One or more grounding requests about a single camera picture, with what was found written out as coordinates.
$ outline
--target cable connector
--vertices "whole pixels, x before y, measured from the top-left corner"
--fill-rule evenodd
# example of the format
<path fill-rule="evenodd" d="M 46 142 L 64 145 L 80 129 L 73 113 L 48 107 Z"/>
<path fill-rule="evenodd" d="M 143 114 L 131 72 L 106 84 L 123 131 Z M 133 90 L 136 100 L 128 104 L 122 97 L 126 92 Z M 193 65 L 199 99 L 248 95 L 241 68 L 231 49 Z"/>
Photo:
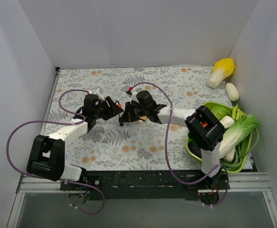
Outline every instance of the cable connector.
<path fill-rule="evenodd" d="M 132 91 L 133 87 L 130 87 L 129 90 L 126 92 L 128 95 L 132 95 L 131 91 Z"/>

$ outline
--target green basket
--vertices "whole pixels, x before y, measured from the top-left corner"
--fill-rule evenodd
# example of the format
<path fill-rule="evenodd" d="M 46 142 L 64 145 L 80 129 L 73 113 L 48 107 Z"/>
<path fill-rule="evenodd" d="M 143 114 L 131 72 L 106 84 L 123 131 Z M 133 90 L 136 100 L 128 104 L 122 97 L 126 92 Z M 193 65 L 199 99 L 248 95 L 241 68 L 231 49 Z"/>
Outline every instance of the green basket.
<path fill-rule="evenodd" d="M 231 107 L 228 107 L 228 106 L 225 106 L 223 104 L 220 104 L 220 103 L 216 103 L 216 102 L 206 102 L 204 104 L 204 106 L 208 107 L 210 110 L 215 107 L 215 106 L 223 106 L 225 108 L 227 108 L 228 110 L 230 110 L 230 112 L 232 112 L 232 108 Z M 240 146 L 241 148 L 243 148 L 244 152 L 247 152 L 250 148 L 250 145 L 251 145 L 251 140 L 252 140 L 252 135 L 253 135 L 253 132 L 250 133 L 250 135 L 248 135 L 242 142 L 240 142 Z M 186 147 L 187 147 L 187 151 L 189 152 L 189 154 L 195 158 L 196 160 L 198 161 L 202 161 L 201 158 L 199 158 L 198 156 L 196 156 L 195 154 L 193 154 L 189 148 L 188 148 L 188 144 L 191 142 L 191 140 L 188 138 L 187 139 L 187 142 L 186 142 Z M 246 162 L 246 158 L 247 158 L 248 155 L 246 155 L 244 158 L 243 158 L 243 161 L 242 161 L 242 164 L 239 166 L 239 168 L 235 171 L 228 171 L 228 173 L 237 173 L 237 172 L 240 172 L 243 167 L 244 167 L 244 164 Z"/>

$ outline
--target basket of vegetables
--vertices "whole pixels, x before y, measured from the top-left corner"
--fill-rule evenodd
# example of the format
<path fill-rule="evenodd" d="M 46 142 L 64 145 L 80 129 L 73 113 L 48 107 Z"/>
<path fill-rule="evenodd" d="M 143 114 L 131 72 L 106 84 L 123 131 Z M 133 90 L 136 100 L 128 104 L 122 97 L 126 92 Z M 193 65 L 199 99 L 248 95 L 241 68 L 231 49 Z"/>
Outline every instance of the basket of vegetables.
<path fill-rule="evenodd" d="M 223 135 L 220 144 L 220 162 L 225 165 L 228 173 L 240 172 L 245 164 L 248 154 L 256 147 L 259 141 L 257 127 L 259 122 L 253 115 L 247 115 L 236 105 L 231 108 L 216 102 L 204 104 L 218 118 L 230 116 L 235 123 L 229 127 Z M 253 131 L 256 132 L 256 140 L 251 146 Z M 187 150 L 195 159 L 202 161 L 200 149 L 194 146 L 194 142 L 187 139 Z"/>

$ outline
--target white wall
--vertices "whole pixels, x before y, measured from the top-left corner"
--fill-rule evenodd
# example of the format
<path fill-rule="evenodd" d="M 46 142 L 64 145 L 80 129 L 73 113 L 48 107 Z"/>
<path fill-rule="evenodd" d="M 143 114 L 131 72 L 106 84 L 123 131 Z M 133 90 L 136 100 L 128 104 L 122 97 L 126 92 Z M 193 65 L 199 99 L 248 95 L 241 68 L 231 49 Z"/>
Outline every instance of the white wall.
<path fill-rule="evenodd" d="M 5 155 L 11 131 L 42 118 L 55 69 L 17 0 L 0 0 L 0 228 L 6 226 L 20 174 Z M 32 139 L 40 125 L 12 140 L 11 156 L 25 170 Z"/>
<path fill-rule="evenodd" d="M 230 57 L 240 103 L 261 122 L 253 157 L 267 172 L 277 204 L 277 0 L 258 1 Z"/>
<path fill-rule="evenodd" d="M 61 68 L 213 65 L 258 0 L 19 0 Z"/>

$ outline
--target leaf pattern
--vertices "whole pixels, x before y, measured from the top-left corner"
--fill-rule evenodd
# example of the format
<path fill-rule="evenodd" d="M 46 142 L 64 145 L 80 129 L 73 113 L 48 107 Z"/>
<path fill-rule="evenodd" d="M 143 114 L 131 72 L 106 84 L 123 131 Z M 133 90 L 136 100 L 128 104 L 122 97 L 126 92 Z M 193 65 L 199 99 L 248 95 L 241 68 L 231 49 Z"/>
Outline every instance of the leaf pattern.
<path fill-rule="evenodd" d="M 108 69 L 63 69 L 60 72 L 48 120 L 70 122 L 73 115 L 61 110 L 59 97 L 67 90 L 80 88 L 96 91 L 103 89 L 104 96 L 118 100 L 122 107 L 130 98 L 125 92 L 135 83 L 152 82 L 162 88 L 176 108 L 198 108 L 214 101 L 231 106 L 224 84 L 217 89 L 207 86 L 211 66 L 160 66 Z M 158 104 L 168 104 L 162 93 L 153 86 L 140 85 L 136 92 L 148 90 Z M 83 105 L 85 94 L 71 92 L 62 99 L 62 105 L 76 111 Z M 60 129 L 61 125 L 46 124 L 45 134 Z M 147 120 L 142 125 L 128 123 L 119 126 L 118 116 L 98 120 L 92 130 L 75 140 L 67 149 L 67 163 L 87 170 L 166 170 L 164 136 L 166 125 Z M 200 169 L 201 164 L 186 150 L 188 130 L 171 126 L 168 138 L 168 157 L 173 169 Z M 249 160 L 245 169 L 251 168 Z"/>

